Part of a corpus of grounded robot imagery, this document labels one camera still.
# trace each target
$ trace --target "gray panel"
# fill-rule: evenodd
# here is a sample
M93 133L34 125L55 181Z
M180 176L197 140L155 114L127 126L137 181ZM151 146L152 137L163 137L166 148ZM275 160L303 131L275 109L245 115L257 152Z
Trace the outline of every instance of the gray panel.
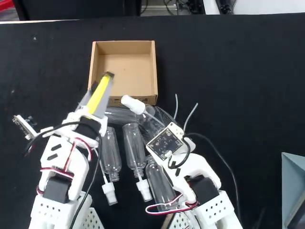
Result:
M305 157L282 153L282 226L305 191Z

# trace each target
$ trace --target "black cable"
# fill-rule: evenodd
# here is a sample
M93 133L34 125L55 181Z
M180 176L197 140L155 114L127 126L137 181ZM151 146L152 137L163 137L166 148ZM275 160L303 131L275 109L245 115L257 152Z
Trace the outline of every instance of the black cable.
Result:
M178 0L176 0L176 9L177 9L177 16L179 16L179 5L178 5Z
M169 14L171 14L172 16L174 16L174 14L170 11L170 9L168 8L168 3L170 3L171 0L168 0L168 2L166 3L165 0L163 0L163 3L167 9L167 11L169 12Z
M190 153L191 153L191 147L190 147L190 145L188 144L188 142L185 141L184 136L182 137L182 141L183 141L183 142L186 144L186 146L187 146L186 155L185 155L185 157L183 158L183 160L182 160L179 164L173 165L173 166L170 165L170 161L171 161L171 158L172 158L172 157L170 157L170 159L168 160L168 163L167 163L167 166L168 166L168 168L170 168L170 169L179 168L179 167L182 166L182 165L186 162L186 160L189 158L189 155L190 155Z
M146 0L145 8L141 11L140 15L146 11L147 7L148 7L148 0Z
M196 136L196 137L200 137L202 139L204 139L205 141L207 141L210 146L213 148L213 150L215 151L215 153L220 157L220 159L223 161L223 163L227 166L227 168L229 169L232 178L233 178L233 182L234 182L234 186L235 186L235 194L236 194L236 212L237 212L237 217L241 222L241 212L240 212L240 204L239 204L239 195L238 195L238 188L237 188L237 182L236 182L236 178L234 175L234 172L232 171L231 167L229 166L229 164L225 161L225 159L223 158L223 156L219 153L219 151L217 150L217 148L214 146L214 144L211 142L211 140L209 138L207 138L206 136L202 135L202 134L198 134L198 133L188 133L184 135L185 137L189 137L189 136Z
M41 139L43 135L45 135L45 134L47 134L47 133L49 133L49 132L52 132L52 131L54 131L54 130L58 130L58 129L60 129L60 128L64 127L64 126L68 126L68 125L85 125L85 126L87 126L88 128L90 128L90 129L98 136L98 138L99 138L99 139L98 139L98 140L99 140L99 145L98 145L99 153L98 153L98 157L97 157L97 161L96 161L96 166L95 166L95 169L94 169L93 177L92 177L92 180L91 180L91 182L90 182L90 184L89 184L89 187L88 187L88 189L87 189L87 191L86 191L86 193L85 193L85 195L84 195L84 197L83 197L83 199L82 199L82 201L81 201L79 207L77 208L77 210L76 210L76 212L75 212L75 214L74 214L74 217L73 217L73 219L72 219L72 221L71 221L71 225L70 225L69 229L73 229L73 225L74 225L74 223L75 223L75 221L76 221L76 218L77 218L77 216L78 216L78 214L79 214L79 212L80 212L82 206L83 206L84 203L85 203L85 200L86 200L86 198L87 198L87 196L88 196L88 194L89 194L89 191L90 191L90 189L91 189L92 184L94 183L94 180L95 180L95 177L96 177L96 173L97 173L97 169L98 169L98 167L99 167L99 161L100 161L100 159L101 159L101 151L102 151L102 136L101 136L101 134L100 134L98 131L96 131L91 125L89 125L89 124L87 124L87 123L83 123L83 122L63 123L63 124L60 124L60 125L54 127L54 128L51 129L51 130L47 130L47 131L45 131L45 132L40 133L39 135L37 135L33 140L31 140L31 141L28 143L28 145L27 145L27 147L26 147L26 149L25 149L25 152L27 153L28 150L29 150L29 148L30 148L36 141L38 141L39 139Z

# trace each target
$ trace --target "clear plastic bottle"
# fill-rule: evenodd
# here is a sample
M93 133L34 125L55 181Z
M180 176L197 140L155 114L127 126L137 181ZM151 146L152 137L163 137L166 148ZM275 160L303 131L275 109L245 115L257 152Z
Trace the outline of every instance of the clear plastic bottle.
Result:
M143 169L146 166L144 145L137 123L129 123L123 126L124 145L127 165L133 170L134 176L143 177Z
M175 191L167 180L162 168L151 155L147 157L146 176L156 204L167 203L175 198ZM169 210L170 206L158 206L159 211Z
M119 180L122 161L115 130L110 126L102 139L102 165L105 173L109 174L110 182Z
M153 106L145 105L140 100L133 99L128 95L122 97L121 103L137 114L139 127L145 141L153 139L165 128L159 111Z
M137 122L136 114L122 107L107 107L105 115L108 117L108 122L113 124L125 125Z

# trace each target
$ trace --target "wire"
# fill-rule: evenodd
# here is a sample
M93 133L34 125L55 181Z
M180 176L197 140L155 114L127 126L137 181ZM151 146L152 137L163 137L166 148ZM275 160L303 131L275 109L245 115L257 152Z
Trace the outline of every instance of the wire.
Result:
M141 11L140 15L143 14L148 7L148 0L146 0L145 8Z
M234 175L234 172L232 171L231 167L229 166L229 164L225 161L225 159L223 158L223 156L219 153L219 151L217 150L217 148L215 147L215 145L211 142L211 140L209 138L207 138L206 136L199 134L199 133L188 133L186 135L184 135L185 137L189 137L189 136L196 136L199 137L201 139L204 139L206 142L208 142L210 144L210 146L213 148L213 150L215 151L215 153L220 157L220 159L223 161L223 163L227 166L227 168L229 169L232 178L233 178L233 182L234 182L234 186L235 186L235 194L236 194L236 211L237 211L237 216L239 221L241 222L241 212L240 212L240 204L239 204L239 195L238 195L238 188L237 188L237 181Z
M188 206L186 208L178 208L178 209L173 209L173 210L168 210L168 211L159 211L159 212L151 212L151 211L149 211L149 209L155 208L155 207L158 207L158 206L172 205L175 201L177 201L181 197L182 197L182 194L178 195L175 199L171 200L170 202L159 203L159 204L154 204L154 205L147 206L145 208L145 212L150 214L150 215L155 215L155 216L167 215L167 214L171 214L171 213L189 211L189 210L193 209L194 207L196 207L198 205L198 202L196 202L196 203L194 203L194 204L192 204L192 205L190 205L190 206Z
M88 196L88 194L89 194L89 191L90 191L90 189L91 189L91 187L92 187L92 184L94 183L94 180L95 180L95 177L96 177L97 168L99 167L99 160L101 159L101 152L102 152L102 136L101 136L101 134L100 134L98 131L96 131L96 130L95 130L91 125L89 125L88 123L83 123L83 122L80 122L80 121L77 121L77 122L69 122L69 123L63 123L63 124L60 124L60 125L54 127L53 129L50 129L50 130L47 130L47 131L44 131L44 132L38 134L34 139L32 139L32 140L28 143L28 145L26 146L26 148L25 148L25 150L24 150L24 152L23 152L22 154L23 154L23 155L26 155L27 152L28 152L28 150L30 149L30 147L31 147L35 142L37 142L38 140L42 139L42 138L43 138L43 135L45 135L45 134L47 134L47 133L50 133L50 132L53 132L53 131L55 131L55 130L58 130L58 129L60 129L60 128L64 127L64 126L68 126L68 125L85 125L85 126L87 126L88 128L90 128L90 129L98 136L98 141L99 141L99 144L98 144L99 153L98 153L98 158L97 158L96 166L95 166L95 169L94 169L93 177L92 177L92 180L91 180L91 182L90 182L90 184L89 184L89 187L87 188L87 191L86 191L86 193L85 193L85 195L84 195L84 197L83 197L83 199L82 199L80 205L78 206L78 208L77 208L77 210L76 210L76 212L75 212L75 214L74 214L74 217L73 217L73 219L72 219L72 221L71 221L70 229L73 229L73 225L74 225L74 223L75 223L75 220L76 220L76 218L77 218L77 216L78 216L78 214L79 214L79 212L80 212L82 206L83 206L84 203L85 203L85 200L86 200L86 198L87 198L87 196Z
M42 195L44 192L39 189L39 186L36 186L36 192L38 195Z
M65 163L65 166L63 167L63 170L64 170L65 172L67 172L67 170L68 170L68 165L69 165L69 163L70 163L70 157L71 157L72 151L73 151L73 150L75 149L75 147L76 147L75 141L79 141L79 142L81 142L81 143L83 143L83 144L85 145L85 148L86 148L87 151L88 151L88 161L90 162L90 161L92 160L92 151L91 151L91 149L90 149L90 146L89 146L84 140L82 140L81 138L76 137L76 138L74 139L74 142L73 142L72 148L71 148L71 150L70 150L70 154L69 154L69 156L68 156L68 158L67 158L67 161L66 161L66 163Z
M47 168L41 168L40 169L41 172L43 171L51 171L51 172L54 172L54 173L58 173L60 175L63 175L64 177L67 177L67 178L70 178L70 179L73 179L74 175L70 174L70 173L67 173L65 171L62 171L61 169L57 169L57 168L52 168L52 167L47 167Z
M183 127L183 131L184 131L184 132L185 132L185 129L186 129L186 125L187 125L189 119L191 118L192 114L193 114L194 111L196 110L197 106L198 106L198 103L196 103L196 105L194 106L194 108L191 110L189 116L187 116L187 118L186 118L186 120L185 120L185 123L184 123L184 127Z
M67 158L67 160L66 160L66 163L65 163L65 165L64 165L64 167L63 167L63 170L64 170L65 172L67 172L67 170L68 170L68 164L69 164L69 162L70 162L70 157L71 157L72 151L75 149L75 146L76 146L76 144L75 144L75 142L73 142L73 145L72 145L72 147L71 147L69 156L68 156L68 158Z
M186 162L186 160L189 158L189 155L190 155L190 153L191 153L191 147L190 147L190 145L188 144L188 142L185 141L184 136L182 137L182 141L183 141L183 142L186 144L186 146L187 146L186 155L185 155L185 157L183 158L183 160L182 160L179 164L177 164L177 165L170 165L170 163L171 163L171 158L172 158L172 156L171 156L170 159L168 160L168 163L167 163L167 166L168 166L169 169L177 169L177 168L179 168L179 167L182 166L182 165Z
M76 212L75 212L75 214L74 214L74 217L73 217L73 219L72 219L72 221L71 221L70 229L73 229L73 225L74 225L74 223L75 223L75 221L76 221L76 218L77 218L77 216L78 216L78 214L79 214L79 212L80 212L82 206L83 206L84 203L85 203L85 200L86 200L86 198L87 198L87 196L88 196L88 194L89 194L89 191L90 191L90 189L91 189L92 184L94 183L94 180L95 180L95 177L96 177L97 168L99 167L99 161L101 160L101 154L102 154L102 136L101 136L101 134L100 134L98 131L96 131L91 125L87 124L87 126L90 127L90 129L91 129L91 130L98 136L98 138L99 138L99 144L98 144L99 152L98 152L98 157L97 157L97 161L96 161L96 165L95 165L95 169L94 169L94 173L93 173L92 180L91 180L91 182L90 182L90 184L89 184L89 187L88 187L88 189L87 189L87 191L86 191L86 193L85 193L85 195L84 195L84 197L83 197L83 199L82 199L82 201L81 201L79 207L77 208L77 210L76 210Z
M68 125L85 125L85 126L88 126L89 128L91 128L93 131L95 131L92 126L90 126L89 124L87 123L83 123L83 122L80 122L80 121L77 121L77 122L69 122L69 123L63 123L63 124L60 124L56 127L54 127L53 129L49 129L49 130L46 130L44 132L41 132L40 134L38 134L35 138L33 138L28 144L27 146L25 147L24 151L22 152L22 155L23 156L26 156L28 153L29 153L29 150L32 151L32 146L34 145L35 142L37 142L38 140L44 138L43 136L47 133L50 133L50 132L53 132L55 130L58 130L62 127L65 127L65 126L68 126Z
M163 3L167 9L167 11L169 12L169 14L171 14L172 16L174 16L174 14L170 11L170 9L168 8L168 3L170 3L171 0L168 0L168 2L166 3L165 0L163 0Z
M93 149L93 150L94 150L96 156L99 156L97 150L96 149ZM100 160L99 163L100 163L101 171L102 171L102 174L103 174L104 182L105 182L105 184L107 184L108 180L107 180L107 177L106 177L104 169L103 169L102 161Z
M178 9L178 0L176 0L176 9L177 9L177 16L179 16L179 9Z
M178 113L178 106L179 106L179 103L178 103L178 95L175 94L175 99L176 99L176 110L175 110L175 114L173 115L173 118L176 119L177 117L177 113Z
M92 151L91 151L91 148L90 146L88 145L88 143L86 143L84 140L82 140L81 138L79 137L76 137L74 140L76 141L80 141L81 143L83 143L85 145L85 148L87 149L88 151L88 161L90 162L92 160Z

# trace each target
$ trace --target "perforated white plate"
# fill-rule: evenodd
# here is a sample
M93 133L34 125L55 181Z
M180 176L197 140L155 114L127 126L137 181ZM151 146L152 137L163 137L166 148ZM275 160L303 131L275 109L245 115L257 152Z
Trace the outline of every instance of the perforated white plate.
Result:
M168 229L192 229L189 224L189 220L184 213L175 213L172 223Z
M104 229L94 208L89 208L80 229Z

